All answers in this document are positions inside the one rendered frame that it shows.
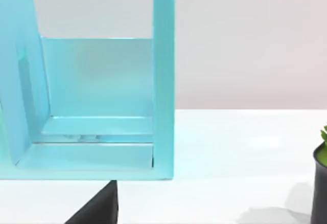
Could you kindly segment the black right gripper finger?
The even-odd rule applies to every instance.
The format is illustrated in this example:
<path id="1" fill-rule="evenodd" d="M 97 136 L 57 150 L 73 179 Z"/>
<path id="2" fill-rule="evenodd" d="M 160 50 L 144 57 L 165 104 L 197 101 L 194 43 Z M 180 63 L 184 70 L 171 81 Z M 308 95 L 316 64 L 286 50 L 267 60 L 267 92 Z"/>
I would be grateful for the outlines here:
<path id="1" fill-rule="evenodd" d="M 118 224 L 117 180 L 110 181 L 64 224 Z"/>

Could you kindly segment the light blue rack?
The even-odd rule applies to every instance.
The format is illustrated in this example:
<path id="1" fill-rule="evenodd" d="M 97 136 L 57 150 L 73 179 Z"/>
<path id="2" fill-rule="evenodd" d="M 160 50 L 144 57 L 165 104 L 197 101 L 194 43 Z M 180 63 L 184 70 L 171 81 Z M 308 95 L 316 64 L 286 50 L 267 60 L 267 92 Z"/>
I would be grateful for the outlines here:
<path id="1" fill-rule="evenodd" d="M 34 0 L 0 0 L 0 180 L 174 177 L 175 0 L 151 37 L 39 33 Z"/>

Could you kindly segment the black plant pot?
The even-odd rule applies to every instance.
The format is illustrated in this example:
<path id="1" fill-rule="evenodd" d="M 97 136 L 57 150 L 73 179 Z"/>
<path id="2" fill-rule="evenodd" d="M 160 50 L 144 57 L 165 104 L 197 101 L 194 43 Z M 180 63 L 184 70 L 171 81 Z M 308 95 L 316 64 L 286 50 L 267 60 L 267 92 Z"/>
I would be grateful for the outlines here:
<path id="1" fill-rule="evenodd" d="M 327 224 L 327 146 L 313 152 L 315 160 L 314 192 L 310 224 Z"/>

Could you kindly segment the green plant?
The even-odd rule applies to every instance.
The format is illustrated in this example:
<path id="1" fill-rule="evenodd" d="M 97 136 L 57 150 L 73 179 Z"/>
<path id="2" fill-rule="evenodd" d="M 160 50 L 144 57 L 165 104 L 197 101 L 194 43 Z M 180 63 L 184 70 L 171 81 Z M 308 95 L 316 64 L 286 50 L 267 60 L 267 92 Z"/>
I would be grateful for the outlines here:
<path id="1" fill-rule="evenodd" d="M 323 139 L 323 146 L 319 152 L 319 161 L 327 167 L 327 125 L 323 127 L 321 132 L 321 137 Z"/>

